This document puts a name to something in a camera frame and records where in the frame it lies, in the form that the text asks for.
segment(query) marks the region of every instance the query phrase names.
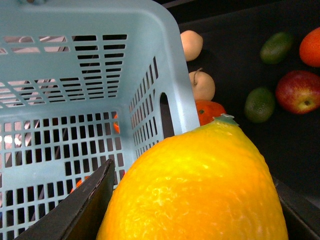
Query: black surface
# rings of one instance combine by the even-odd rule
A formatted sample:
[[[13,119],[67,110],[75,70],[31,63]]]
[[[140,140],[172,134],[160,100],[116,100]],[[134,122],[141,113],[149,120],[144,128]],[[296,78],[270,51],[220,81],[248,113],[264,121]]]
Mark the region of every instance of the black surface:
[[[96,239],[115,180],[115,163],[107,160],[56,208],[16,240]]]
[[[178,24],[188,23],[191,21],[209,18],[221,14],[232,13],[235,11],[279,1],[280,0],[156,0],[156,2],[160,4],[169,2],[179,3],[168,8],[169,12],[171,12]]]
[[[285,218],[289,240],[320,240],[320,208],[283,182],[273,179]]]
[[[320,109],[294,115],[279,105],[269,121],[249,122],[244,104],[251,90],[277,82],[292,70],[320,75],[300,60],[299,45],[306,34],[320,26],[320,1],[287,0],[180,24],[181,32],[194,30],[203,37],[203,50],[187,63],[189,71],[202,67],[216,83],[213,101],[235,116],[244,133],[264,155],[270,172],[313,203],[320,202]],[[263,64],[263,43],[273,34],[289,31],[295,44],[277,65]]]

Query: tangerine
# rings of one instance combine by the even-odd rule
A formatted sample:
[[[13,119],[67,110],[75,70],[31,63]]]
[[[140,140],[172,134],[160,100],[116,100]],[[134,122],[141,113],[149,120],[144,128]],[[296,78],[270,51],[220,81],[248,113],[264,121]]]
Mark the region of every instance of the tangerine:
[[[117,119],[117,118],[118,118],[118,114],[115,114],[113,118],[114,118],[114,119]],[[115,121],[115,122],[113,123],[113,128],[114,128],[114,130],[115,130],[118,134],[120,133],[119,124],[118,124],[117,121]]]
[[[219,117],[221,114],[226,114],[225,108],[215,101],[197,100],[195,101],[196,111],[200,126],[211,123],[214,117]]]
[[[299,55],[308,66],[320,68],[320,27],[304,37],[300,44]]]
[[[81,184],[82,184],[82,180],[80,179],[79,181],[76,182],[75,188],[78,188]]]

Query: black tray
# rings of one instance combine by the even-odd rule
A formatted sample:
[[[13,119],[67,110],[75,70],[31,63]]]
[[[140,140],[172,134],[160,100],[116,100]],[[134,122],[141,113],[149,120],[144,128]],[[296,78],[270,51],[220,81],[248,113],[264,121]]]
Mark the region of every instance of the black tray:
[[[266,86],[274,91],[279,79],[292,70],[320,75],[320,68],[305,65],[299,57],[304,36],[320,27],[320,1],[272,2],[239,11],[225,9],[225,14],[213,13],[210,17],[206,17],[208,11],[203,9],[206,18],[199,14],[202,9],[194,8],[197,20],[185,22],[180,14],[177,20],[181,22],[181,32],[194,30],[203,37],[199,57],[187,63],[189,72],[202,67],[214,78],[213,101],[235,116],[244,133],[265,157],[271,174],[281,181],[280,186],[285,186],[278,192],[280,198],[283,197],[290,239],[320,239],[320,109],[294,115],[277,105],[269,121],[260,124],[249,122],[244,115],[246,98],[254,88]],[[202,4],[204,8],[208,7],[205,3]],[[292,50],[277,65],[262,63],[259,52],[263,43],[281,31],[294,34]],[[297,229],[304,229],[304,234],[297,235]]]

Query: apple stem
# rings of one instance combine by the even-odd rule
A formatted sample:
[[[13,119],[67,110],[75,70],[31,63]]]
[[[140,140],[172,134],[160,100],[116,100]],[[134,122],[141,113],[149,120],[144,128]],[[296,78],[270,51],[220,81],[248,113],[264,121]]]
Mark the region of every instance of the apple stem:
[[[203,68],[200,67],[197,71],[195,71],[194,75],[193,75],[193,85],[197,85],[198,83],[196,82],[196,74],[198,72],[200,72]]]

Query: basket handle hole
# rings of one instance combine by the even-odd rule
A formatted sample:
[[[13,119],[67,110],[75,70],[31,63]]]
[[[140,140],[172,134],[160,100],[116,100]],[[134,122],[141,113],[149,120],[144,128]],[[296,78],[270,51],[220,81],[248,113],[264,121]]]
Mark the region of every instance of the basket handle hole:
[[[174,126],[172,123],[170,107],[167,95],[163,92],[160,95],[160,112],[163,129],[163,137],[168,138],[175,135]]]

